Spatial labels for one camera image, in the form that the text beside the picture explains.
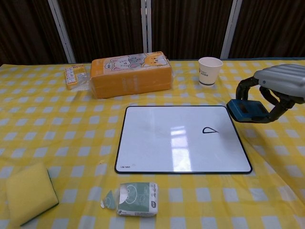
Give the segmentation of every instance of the small snack package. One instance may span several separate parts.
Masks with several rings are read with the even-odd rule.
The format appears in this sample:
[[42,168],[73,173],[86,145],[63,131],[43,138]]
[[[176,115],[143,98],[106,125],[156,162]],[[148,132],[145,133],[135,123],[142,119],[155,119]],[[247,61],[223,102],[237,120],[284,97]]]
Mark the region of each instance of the small snack package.
[[82,85],[85,85],[89,82],[89,77],[83,64],[66,68],[65,78],[67,88],[69,90],[80,88]]
[[101,207],[116,208],[120,216],[154,216],[158,213],[158,185],[144,182],[121,184],[116,198],[110,191],[101,201]]

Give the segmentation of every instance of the orange tissue package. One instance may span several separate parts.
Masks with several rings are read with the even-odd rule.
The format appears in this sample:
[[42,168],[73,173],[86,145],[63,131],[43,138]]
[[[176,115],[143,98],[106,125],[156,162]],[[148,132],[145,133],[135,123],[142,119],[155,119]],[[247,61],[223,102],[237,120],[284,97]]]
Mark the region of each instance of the orange tissue package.
[[90,86],[97,99],[167,90],[172,81],[163,52],[97,59],[91,64]]

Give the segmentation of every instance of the black marker drawing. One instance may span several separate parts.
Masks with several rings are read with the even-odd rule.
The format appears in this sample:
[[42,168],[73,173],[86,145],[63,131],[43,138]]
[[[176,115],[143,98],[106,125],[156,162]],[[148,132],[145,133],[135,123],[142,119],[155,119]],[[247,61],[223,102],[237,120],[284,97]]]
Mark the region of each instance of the black marker drawing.
[[203,128],[202,133],[203,134],[210,134],[210,133],[218,133],[218,131],[214,130],[213,128],[210,128],[210,127],[205,127],[205,128]]

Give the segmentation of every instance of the cartoon cat print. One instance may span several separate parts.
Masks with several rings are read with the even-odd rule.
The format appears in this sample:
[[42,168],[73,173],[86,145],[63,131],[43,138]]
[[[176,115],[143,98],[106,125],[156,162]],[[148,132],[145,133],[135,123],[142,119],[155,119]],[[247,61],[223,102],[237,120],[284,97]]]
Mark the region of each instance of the cartoon cat print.
[[129,67],[132,69],[141,67],[141,65],[144,63],[145,57],[146,56],[144,53],[129,55],[129,58],[128,58],[128,60],[130,62]]
[[149,67],[149,66],[164,66],[167,64],[162,52],[153,52],[153,53],[146,53],[146,58],[142,67]]
[[122,56],[120,58],[113,58],[111,62],[113,63],[112,71],[118,71],[122,69],[129,69],[130,61],[129,56]]

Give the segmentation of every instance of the whiteboard black frame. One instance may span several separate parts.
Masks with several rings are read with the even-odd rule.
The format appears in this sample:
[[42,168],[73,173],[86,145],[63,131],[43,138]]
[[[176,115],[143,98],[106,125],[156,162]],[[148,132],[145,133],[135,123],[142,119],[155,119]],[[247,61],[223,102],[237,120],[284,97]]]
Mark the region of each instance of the whiteboard black frame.
[[[234,131],[235,131],[235,133],[236,133],[236,135],[238,137],[238,140],[239,140],[239,142],[241,144],[241,147],[242,147],[242,149],[244,151],[246,159],[247,159],[247,161],[249,163],[249,166],[250,166],[250,170],[249,171],[245,171],[245,172],[243,172],[243,171],[242,172],[164,172],[164,171],[163,172],[162,171],[154,171],[154,172],[142,172],[141,171],[140,172],[140,171],[126,171],[126,172],[123,172],[123,171],[118,171],[116,169],[116,165],[117,165],[117,161],[118,161],[118,157],[119,157],[121,139],[122,139],[123,130],[124,130],[125,118],[126,118],[126,113],[127,113],[128,108],[130,108],[130,107],[192,107],[192,106],[196,106],[196,107],[207,107],[207,106],[215,107],[216,106],[216,107],[224,107],[225,108],[225,110],[226,110],[226,112],[227,112],[227,114],[228,114],[228,116],[229,116],[229,118],[231,120],[231,123],[233,125]],[[119,141],[117,155],[116,155],[116,159],[115,159],[114,170],[118,174],[168,174],[168,175],[174,175],[174,174],[177,174],[177,175],[182,175],[182,174],[203,174],[203,175],[204,174],[219,174],[220,175],[220,174],[224,174],[225,175],[225,174],[250,174],[252,172],[252,170],[253,170],[253,167],[252,167],[251,162],[249,160],[249,157],[248,157],[248,155],[247,155],[247,153],[245,151],[245,148],[244,148],[244,145],[243,145],[243,143],[242,143],[242,141],[240,139],[240,136],[239,136],[239,134],[238,134],[238,132],[236,130],[234,122],[232,121],[232,118],[231,118],[231,116],[230,116],[230,114],[228,112],[228,109],[225,106],[223,106],[223,105],[168,105],[168,106],[154,105],[154,106],[128,106],[128,107],[126,107],[125,114],[124,114],[124,120],[123,120],[123,124],[122,124],[122,129],[121,129],[120,141]]]

